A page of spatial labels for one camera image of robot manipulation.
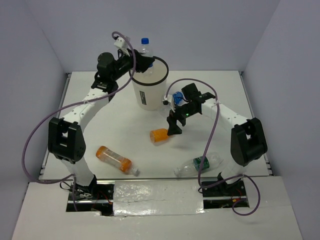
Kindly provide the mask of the Pepsi bottle blue label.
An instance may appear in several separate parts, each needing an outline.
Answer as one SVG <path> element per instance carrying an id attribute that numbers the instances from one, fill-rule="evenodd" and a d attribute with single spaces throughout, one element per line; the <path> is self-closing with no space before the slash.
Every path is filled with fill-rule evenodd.
<path id="1" fill-rule="evenodd" d="M 140 42 L 141 42 L 141 45 L 138 48 L 138 52 L 144 57 L 152 58 L 154 56 L 154 54 L 153 54 L 153 49 L 150 45 L 149 38 L 143 37 L 143 38 L 141 38 Z M 143 72 L 143 74 L 145 76 L 151 75 L 153 73 L 153 70 L 154 70 L 153 63 L 151 63 L 149 65 L 148 69 L 145 72 Z"/>

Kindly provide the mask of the short orange juice bottle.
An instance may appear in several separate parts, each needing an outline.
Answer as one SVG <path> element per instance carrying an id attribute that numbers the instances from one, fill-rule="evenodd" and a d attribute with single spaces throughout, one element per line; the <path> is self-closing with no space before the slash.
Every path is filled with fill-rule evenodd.
<path id="1" fill-rule="evenodd" d="M 149 138 L 151 143 L 153 144 L 167 141 L 171 137 L 172 136 L 168 135 L 168 129 L 166 128 L 159 128 L 159 129 L 151 130 L 149 132 Z"/>

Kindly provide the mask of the long orange bottle white cap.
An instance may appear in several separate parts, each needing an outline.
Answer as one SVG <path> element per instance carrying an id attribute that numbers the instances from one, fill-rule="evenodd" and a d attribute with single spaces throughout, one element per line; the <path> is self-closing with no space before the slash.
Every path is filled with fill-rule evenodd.
<path id="1" fill-rule="evenodd" d="M 125 175 L 137 177 L 140 174 L 139 169 L 135 167 L 130 159 L 119 155 L 106 146 L 99 147 L 95 155 L 101 162 L 115 167 Z"/>

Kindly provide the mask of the clear bottle blue label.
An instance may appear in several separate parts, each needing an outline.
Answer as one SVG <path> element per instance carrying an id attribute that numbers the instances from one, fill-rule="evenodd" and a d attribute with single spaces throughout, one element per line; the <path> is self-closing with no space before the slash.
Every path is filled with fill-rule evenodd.
<path id="1" fill-rule="evenodd" d="M 181 106 L 183 103 L 186 103 L 182 92 L 177 91 L 177 92 L 173 93 L 172 95 L 174 97 L 174 101 L 175 101 L 176 106 Z M 166 118 L 169 115 L 171 108 L 169 106 L 163 105 L 163 99 L 164 99 L 164 96 L 161 100 L 161 105 L 157 109 L 157 111 L 163 118 Z"/>

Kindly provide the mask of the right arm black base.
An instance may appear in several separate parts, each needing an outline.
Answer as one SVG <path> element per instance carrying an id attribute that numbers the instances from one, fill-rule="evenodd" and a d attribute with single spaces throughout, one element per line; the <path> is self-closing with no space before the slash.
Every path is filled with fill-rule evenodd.
<path id="1" fill-rule="evenodd" d="M 244 181 L 239 179 L 232 184 L 221 183 L 211 188 L 198 188 L 203 198 L 204 209 L 248 208 L 246 188 Z"/>

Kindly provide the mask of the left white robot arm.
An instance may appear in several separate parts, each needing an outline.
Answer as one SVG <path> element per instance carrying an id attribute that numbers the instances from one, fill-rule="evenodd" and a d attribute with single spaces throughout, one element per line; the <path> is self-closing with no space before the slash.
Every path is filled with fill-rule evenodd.
<path id="1" fill-rule="evenodd" d="M 97 72 L 87 96 L 72 111 L 48 124 L 48 151 L 75 175 L 80 194 L 93 199 L 98 194 L 96 176 L 84 158 L 86 143 L 83 132 L 93 117 L 106 106 L 118 90 L 117 80 L 128 72 L 145 72 L 155 61 L 137 50 L 122 54 L 118 59 L 104 52 L 97 59 Z"/>

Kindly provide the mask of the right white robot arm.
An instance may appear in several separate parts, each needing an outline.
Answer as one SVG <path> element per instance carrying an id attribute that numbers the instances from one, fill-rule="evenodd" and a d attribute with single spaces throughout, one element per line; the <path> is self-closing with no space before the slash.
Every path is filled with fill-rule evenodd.
<path id="1" fill-rule="evenodd" d="M 260 159 L 268 150 L 261 121 L 244 117 L 218 101 L 217 94 L 201 93 L 194 83 L 182 88 L 186 103 L 176 105 L 174 97 L 168 92 L 164 95 L 163 103 L 171 110 L 168 117 L 168 136 L 182 134 L 177 125 L 186 125 L 186 119 L 201 114 L 214 120 L 213 131 L 217 125 L 222 126 L 230 134 L 230 154 L 232 159 L 218 174 L 217 190 L 221 195 L 228 196 L 235 189 L 235 182 L 244 176 L 247 166 L 254 160 Z"/>

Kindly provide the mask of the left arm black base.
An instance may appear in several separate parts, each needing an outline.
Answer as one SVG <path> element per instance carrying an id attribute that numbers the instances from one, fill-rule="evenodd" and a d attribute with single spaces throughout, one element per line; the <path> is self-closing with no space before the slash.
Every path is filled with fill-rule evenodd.
<path id="1" fill-rule="evenodd" d="M 62 181 L 59 187 L 68 192 L 66 212 L 98 212 L 102 216 L 114 215 L 113 199 L 115 185 L 113 183 L 97 184 L 89 193 L 72 182 Z"/>

